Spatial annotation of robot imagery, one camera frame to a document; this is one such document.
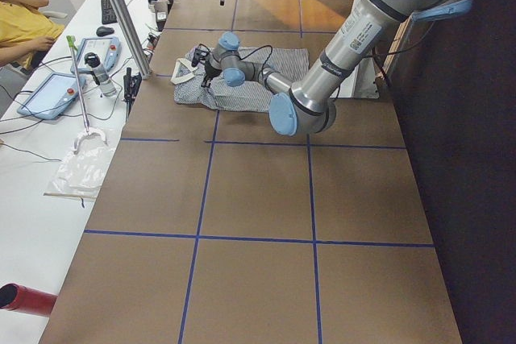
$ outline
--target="clear bottle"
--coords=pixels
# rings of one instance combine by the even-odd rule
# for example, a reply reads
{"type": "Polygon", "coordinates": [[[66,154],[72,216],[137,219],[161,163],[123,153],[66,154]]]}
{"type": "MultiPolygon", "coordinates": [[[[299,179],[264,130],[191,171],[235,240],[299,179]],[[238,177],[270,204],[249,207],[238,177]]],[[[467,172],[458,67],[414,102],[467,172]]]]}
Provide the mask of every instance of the clear bottle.
{"type": "Polygon", "coordinates": [[[110,76],[107,75],[107,71],[98,55],[94,52],[88,52],[84,56],[84,62],[91,69],[95,83],[100,88],[102,95],[105,97],[114,96],[116,94],[116,88],[113,82],[111,82],[110,76]]]}

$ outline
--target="person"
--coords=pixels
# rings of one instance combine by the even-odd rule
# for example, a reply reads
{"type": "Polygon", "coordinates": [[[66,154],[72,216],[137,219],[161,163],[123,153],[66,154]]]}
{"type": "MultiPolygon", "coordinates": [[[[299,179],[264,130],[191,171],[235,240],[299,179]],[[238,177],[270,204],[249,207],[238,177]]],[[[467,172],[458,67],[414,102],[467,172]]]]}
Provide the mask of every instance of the person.
{"type": "Polygon", "coordinates": [[[38,11],[48,3],[48,0],[0,0],[0,67],[18,62],[31,69],[43,59],[65,29],[38,11]]]}

